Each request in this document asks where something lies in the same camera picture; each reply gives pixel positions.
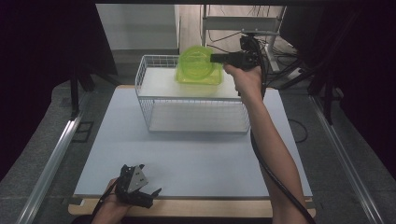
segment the metal rail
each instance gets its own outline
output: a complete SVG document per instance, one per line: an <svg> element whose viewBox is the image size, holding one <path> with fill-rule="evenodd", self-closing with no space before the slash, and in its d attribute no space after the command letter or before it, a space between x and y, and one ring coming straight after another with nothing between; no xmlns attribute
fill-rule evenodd
<svg viewBox="0 0 396 224"><path fill-rule="evenodd" d="M64 128L64 132L59 138L58 143L56 144L55 149L53 149L51 156L49 157L49 161L44 167L41 176L38 178L35 183L35 188L29 196L25 206L23 207L20 216L16 223L32 223L35 219L35 215L37 214L38 209L40 208L41 203L43 202L44 197L46 196L47 190L50 187L53 177L61 164L61 161L64 157L64 153L66 152L73 135L81 121L81 118L84 113L84 107L87 104L90 98L89 93L85 93L80 101L80 111L78 112L77 117L74 120L69 120Z"/></svg>
<svg viewBox="0 0 396 224"><path fill-rule="evenodd" d="M332 142L334 151L337 154L338 159L344 168L344 171L346 172L346 176L349 179L352 188L355 190L359 200L361 201L361 206L366 213L370 223L384 223L381 215L378 212L375 201L370 194L370 191L366 188L363 181L361 180L361 177L359 176L358 172L355 169L355 166L349 158L346 149L344 148L340 138L337 135L337 132L335 131L334 127L332 125L329 125L329 123L325 119L322 113L323 108L319 98L317 96L309 96L309 98L315 107L319 120L323 125L326 134Z"/></svg>

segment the gray floor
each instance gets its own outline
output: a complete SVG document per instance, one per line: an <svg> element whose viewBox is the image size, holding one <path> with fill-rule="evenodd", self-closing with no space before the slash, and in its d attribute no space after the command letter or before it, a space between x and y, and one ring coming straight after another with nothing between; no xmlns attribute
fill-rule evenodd
<svg viewBox="0 0 396 224"><path fill-rule="evenodd" d="M288 47L281 39L277 44L280 48ZM119 51L113 53L120 74L115 78L123 84L134 84L134 71L139 63L140 54L136 56ZM92 77L96 88L90 94L82 118L83 122L87 122L86 125L92 124L92 133L89 136L85 133L75 134L74 140L80 141L72 142L68 147L46 197L37 211L34 223L70 223L75 218L67 212L67 207L115 89L101 78ZM281 97L288 118L300 121L308 132L307 139L297 144L297 147L314 194L317 223L370 223L361 206L359 195L351 187L346 171L306 94L307 83L309 80L282 91ZM69 92L67 82L53 90L52 103L46 116L19 159L0 183L0 223L15 223L25 205L70 118ZM384 223L396 223L395 180L351 125L337 102L332 105L332 117L333 127L340 136L362 182L373 197ZM296 140L304 138L304 129L299 124L291 121L290 127Z"/></svg>

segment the black curtain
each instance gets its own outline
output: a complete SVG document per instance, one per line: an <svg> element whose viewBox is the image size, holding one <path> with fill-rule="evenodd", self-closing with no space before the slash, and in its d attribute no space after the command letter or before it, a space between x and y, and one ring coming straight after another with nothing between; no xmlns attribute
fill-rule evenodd
<svg viewBox="0 0 396 224"><path fill-rule="evenodd" d="M92 1L2 1L0 30L3 178L73 67L117 70Z"/></svg>
<svg viewBox="0 0 396 224"><path fill-rule="evenodd" d="M336 56L346 115L396 178L396 6L365 6Z"/></svg>

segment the hand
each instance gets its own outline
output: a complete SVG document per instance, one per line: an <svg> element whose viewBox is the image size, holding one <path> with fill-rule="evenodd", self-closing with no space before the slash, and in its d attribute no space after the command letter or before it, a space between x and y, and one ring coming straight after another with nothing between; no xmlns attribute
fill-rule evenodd
<svg viewBox="0 0 396 224"><path fill-rule="evenodd" d="M224 64L223 68L227 74L233 76L235 89L241 93L242 102L245 105L256 100L262 102L262 70L259 66L249 71L230 64Z"/></svg>
<svg viewBox="0 0 396 224"><path fill-rule="evenodd" d="M117 180L117 178L111 179L107 185L105 192L108 188ZM99 209L98 213L94 217L92 223L94 224L113 224L119 223L123 217L126 216L128 210L132 207L130 204L122 203L117 198L114 190L111 190L110 195L105 198L102 207Z"/></svg>

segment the white surface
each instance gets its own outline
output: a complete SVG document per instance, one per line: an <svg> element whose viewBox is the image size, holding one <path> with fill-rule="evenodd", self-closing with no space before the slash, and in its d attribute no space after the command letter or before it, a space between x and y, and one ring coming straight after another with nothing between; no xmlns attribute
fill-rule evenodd
<svg viewBox="0 0 396 224"><path fill-rule="evenodd" d="M242 103L178 101L155 103L149 130L153 132L246 133L248 113Z"/></svg>
<svg viewBox="0 0 396 224"><path fill-rule="evenodd" d="M96 4L111 49L177 49L177 7Z"/></svg>
<svg viewBox="0 0 396 224"><path fill-rule="evenodd" d="M207 97L240 101L233 77L222 70L223 81L218 86L180 84L175 81L176 68L148 67L139 96Z"/></svg>
<svg viewBox="0 0 396 224"><path fill-rule="evenodd" d="M264 102L296 161L304 195L312 196L278 92L267 91ZM75 194L102 195L123 164L140 163L148 193L163 188L160 196L268 196L248 134L148 133L134 89L116 89Z"/></svg>

